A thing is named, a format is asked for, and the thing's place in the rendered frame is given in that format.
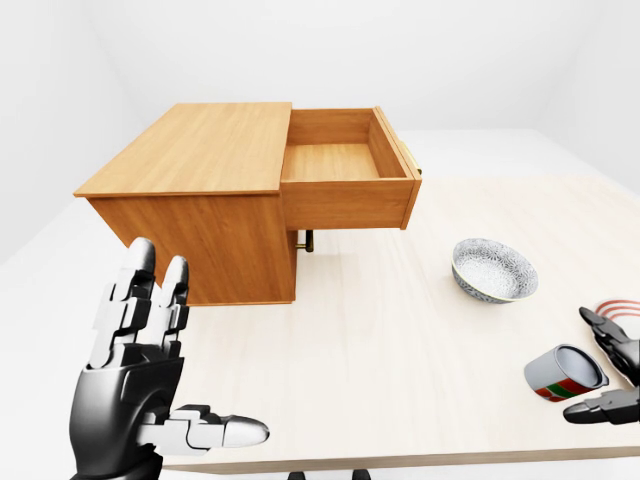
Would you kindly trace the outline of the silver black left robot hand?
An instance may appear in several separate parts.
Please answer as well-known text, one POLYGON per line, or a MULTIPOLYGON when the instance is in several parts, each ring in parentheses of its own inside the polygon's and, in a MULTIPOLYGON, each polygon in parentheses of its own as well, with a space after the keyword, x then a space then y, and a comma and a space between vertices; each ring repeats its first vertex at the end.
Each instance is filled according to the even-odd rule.
POLYGON ((178 334, 189 315, 189 268, 175 256, 157 298, 154 268, 153 243, 138 237, 104 292, 71 410, 76 473, 117 473, 154 455, 202 455, 269 437, 262 422, 219 416, 207 405, 172 409, 184 365, 178 334))

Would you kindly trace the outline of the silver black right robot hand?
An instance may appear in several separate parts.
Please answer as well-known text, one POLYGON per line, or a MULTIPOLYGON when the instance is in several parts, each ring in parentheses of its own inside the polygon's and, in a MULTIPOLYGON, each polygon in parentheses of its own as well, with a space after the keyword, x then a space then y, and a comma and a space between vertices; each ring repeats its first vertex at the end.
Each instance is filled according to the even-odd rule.
POLYGON ((565 420, 574 424, 640 423, 640 340, 632 340, 615 322, 586 307, 580 307, 579 314, 591 327, 596 343, 612 365, 634 388, 606 391, 597 398, 574 404, 563 411, 565 420))

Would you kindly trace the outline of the wooden cabinet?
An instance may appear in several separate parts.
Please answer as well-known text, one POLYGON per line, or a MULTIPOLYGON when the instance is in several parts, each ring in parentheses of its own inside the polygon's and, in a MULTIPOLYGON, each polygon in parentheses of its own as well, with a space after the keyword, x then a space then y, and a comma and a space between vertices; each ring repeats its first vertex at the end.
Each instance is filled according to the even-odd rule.
POLYGON ((289 103, 178 104, 78 190, 118 238, 143 236, 156 274, 189 264, 193 305, 289 303, 294 238, 280 178, 289 103))

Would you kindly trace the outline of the open wooden drawer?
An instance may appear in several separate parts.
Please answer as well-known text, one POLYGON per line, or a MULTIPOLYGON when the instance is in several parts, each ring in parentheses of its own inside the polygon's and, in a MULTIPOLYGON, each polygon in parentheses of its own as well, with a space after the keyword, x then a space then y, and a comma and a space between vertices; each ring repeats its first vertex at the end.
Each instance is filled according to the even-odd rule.
POLYGON ((379 107, 291 112, 281 175, 288 229, 404 229, 420 186, 379 107))

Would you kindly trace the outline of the plate with red rings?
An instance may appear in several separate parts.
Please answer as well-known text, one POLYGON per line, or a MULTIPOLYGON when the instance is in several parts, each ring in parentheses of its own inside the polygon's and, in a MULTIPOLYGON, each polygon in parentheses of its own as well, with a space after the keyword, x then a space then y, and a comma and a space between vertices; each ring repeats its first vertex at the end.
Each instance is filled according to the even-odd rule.
POLYGON ((598 302, 594 312, 612 321, 624 318, 640 318, 640 300, 610 298, 598 302))

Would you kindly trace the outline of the grey tin, red green label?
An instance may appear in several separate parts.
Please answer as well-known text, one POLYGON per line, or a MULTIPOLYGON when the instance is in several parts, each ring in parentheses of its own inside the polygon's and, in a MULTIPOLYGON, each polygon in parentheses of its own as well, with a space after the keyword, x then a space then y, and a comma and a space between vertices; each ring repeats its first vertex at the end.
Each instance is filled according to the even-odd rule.
POLYGON ((603 369, 584 350, 561 344, 529 362, 524 376, 530 388, 551 402, 561 402, 609 384, 603 369))

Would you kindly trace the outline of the patterned white bowl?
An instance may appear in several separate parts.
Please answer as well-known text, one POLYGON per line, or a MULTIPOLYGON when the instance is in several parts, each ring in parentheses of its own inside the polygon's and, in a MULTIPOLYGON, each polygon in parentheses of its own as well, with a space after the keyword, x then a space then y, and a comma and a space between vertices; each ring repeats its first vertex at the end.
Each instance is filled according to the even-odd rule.
POLYGON ((518 251, 495 240, 469 238, 452 251, 452 274, 470 296, 493 304, 524 300, 539 286, 538 273, 518 251))

